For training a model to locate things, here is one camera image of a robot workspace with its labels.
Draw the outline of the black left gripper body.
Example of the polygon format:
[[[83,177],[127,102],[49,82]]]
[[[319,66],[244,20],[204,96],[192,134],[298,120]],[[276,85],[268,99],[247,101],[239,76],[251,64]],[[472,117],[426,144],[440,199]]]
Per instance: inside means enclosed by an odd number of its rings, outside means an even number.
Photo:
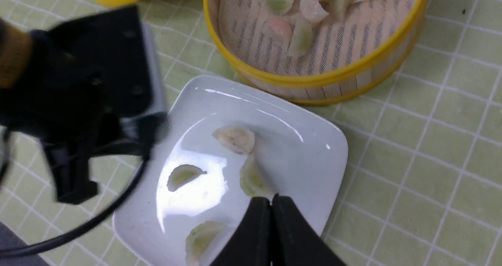
[[[143,157],[167,134],[153,33],[138,6],[21,31],[1,21],[1,125],[40,141],[60,203],[98,194],[89,160]]]

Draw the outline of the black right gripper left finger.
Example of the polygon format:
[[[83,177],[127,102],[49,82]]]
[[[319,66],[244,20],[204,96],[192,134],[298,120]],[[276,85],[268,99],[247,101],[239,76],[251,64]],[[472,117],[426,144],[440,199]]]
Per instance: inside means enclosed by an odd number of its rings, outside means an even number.
[[[270,238],[270,201],[264,197],[253,197],[239,226],[211,265],[269,266]]]

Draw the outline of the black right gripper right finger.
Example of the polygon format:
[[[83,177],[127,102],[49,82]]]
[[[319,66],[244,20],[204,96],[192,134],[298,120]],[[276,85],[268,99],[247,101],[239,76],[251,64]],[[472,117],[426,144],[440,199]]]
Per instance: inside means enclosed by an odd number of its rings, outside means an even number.
[[[312,229],[292,198],[275,195],[271,202],[273,266],[344,266]]]

